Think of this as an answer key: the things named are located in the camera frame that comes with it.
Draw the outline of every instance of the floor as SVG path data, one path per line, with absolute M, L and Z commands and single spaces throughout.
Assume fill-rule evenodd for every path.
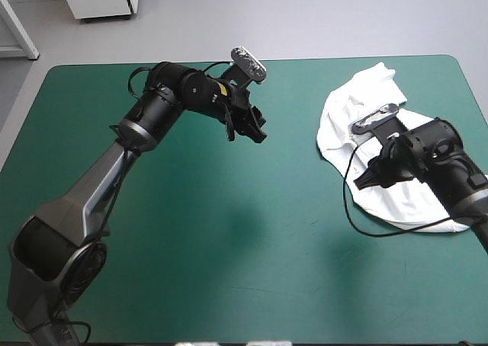
M 488 117 L 486 0 L 140 0 L 130 21 L 93 24 L 65 0 L 10 2 L 41 56 L 0 59 L 0 168 L 51 67 L 228 59 L 240 44 L 259 59 L 449 54 Z

